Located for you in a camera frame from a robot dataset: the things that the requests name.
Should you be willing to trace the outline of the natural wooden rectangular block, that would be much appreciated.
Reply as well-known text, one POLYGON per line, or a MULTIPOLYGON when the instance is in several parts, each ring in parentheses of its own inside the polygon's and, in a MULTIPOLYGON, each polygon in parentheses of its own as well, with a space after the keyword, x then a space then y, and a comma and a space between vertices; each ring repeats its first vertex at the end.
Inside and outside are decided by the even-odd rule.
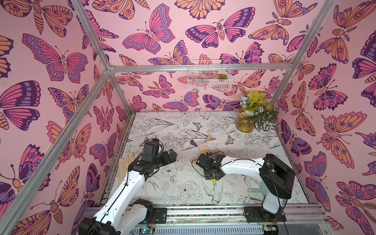
POLYGON ((206 154, 210 152, 209 148, 207 146, 201 146, 198 148, 201 154, 206 154))

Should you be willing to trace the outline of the wooden triangle block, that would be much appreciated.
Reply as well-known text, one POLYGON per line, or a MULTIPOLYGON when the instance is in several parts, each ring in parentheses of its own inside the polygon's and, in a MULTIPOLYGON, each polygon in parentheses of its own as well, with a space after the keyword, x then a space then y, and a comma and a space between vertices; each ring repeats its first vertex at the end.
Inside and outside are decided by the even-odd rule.
POLYGON ((209 134, 209 135, 207 136, 206 142, 208 143, 211 139, 212 139, 212 135, 209 134))
POLYGON ((196 161, 197 159, 198 159, 198 157, 195 157, 195 158, 191 158, 189 161, 193 162, 193 161, 196 161))

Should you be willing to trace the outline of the purple triangular block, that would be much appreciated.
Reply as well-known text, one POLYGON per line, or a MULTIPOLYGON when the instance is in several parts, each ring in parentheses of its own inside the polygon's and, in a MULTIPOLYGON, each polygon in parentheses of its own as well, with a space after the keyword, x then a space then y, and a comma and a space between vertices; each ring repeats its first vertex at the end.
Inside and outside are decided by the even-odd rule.
POLYGON ((190 141, 190 144, 194 147, 198 147, 197 143, 193 139, 190 141))

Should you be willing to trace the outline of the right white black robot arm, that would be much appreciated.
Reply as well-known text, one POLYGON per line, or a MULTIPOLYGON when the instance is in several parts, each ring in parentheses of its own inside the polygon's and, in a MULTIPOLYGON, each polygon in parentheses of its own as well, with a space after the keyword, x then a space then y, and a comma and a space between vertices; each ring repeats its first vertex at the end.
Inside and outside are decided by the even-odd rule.
POLYGON ((282 201, 292 197, 295 172, 273 154, 258 159, 201 154, 195 164, 203 169, 207 180, 220 180, 225 175, 239 174, 262 181, 266 192, 261 208, 270 214, 278 214, 282 201))

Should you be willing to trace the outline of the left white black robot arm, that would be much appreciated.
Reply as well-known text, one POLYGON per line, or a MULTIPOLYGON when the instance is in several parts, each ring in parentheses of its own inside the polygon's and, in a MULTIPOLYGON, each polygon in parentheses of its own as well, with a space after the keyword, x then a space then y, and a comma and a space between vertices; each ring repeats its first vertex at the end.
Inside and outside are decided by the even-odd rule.
POLYGON ((127 173, 115 193, 92 218, 82 220, 78 234, 128 235, 139 223, 152 221, 151 202, 140 200, 132 209, 127 208, 148 178, 176 160, 177 153, 173 149, 165 151, 159 139, 146 140, 141 153, 134 154, 134 160, 125 164, 127 173))

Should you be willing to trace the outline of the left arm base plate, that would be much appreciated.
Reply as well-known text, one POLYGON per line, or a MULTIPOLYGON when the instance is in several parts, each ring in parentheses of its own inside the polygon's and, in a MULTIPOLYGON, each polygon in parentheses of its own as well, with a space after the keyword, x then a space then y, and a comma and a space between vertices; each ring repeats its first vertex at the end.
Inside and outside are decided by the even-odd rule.
POLYGON ((147 209, 146 217, 140 224, 166 224, 167 208, 152 208, 147 209))

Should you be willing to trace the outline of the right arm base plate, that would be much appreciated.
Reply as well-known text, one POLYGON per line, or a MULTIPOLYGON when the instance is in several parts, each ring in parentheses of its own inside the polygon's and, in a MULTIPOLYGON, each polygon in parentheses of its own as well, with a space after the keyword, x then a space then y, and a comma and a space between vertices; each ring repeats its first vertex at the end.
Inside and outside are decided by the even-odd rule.
POLYGON ((262 206, 249 206, 244 207, 243 216, 246 218, 247 222, 286 222, 286 216, 282 208, 279 208, 277 213, 271 213, 265 210, 262 206))

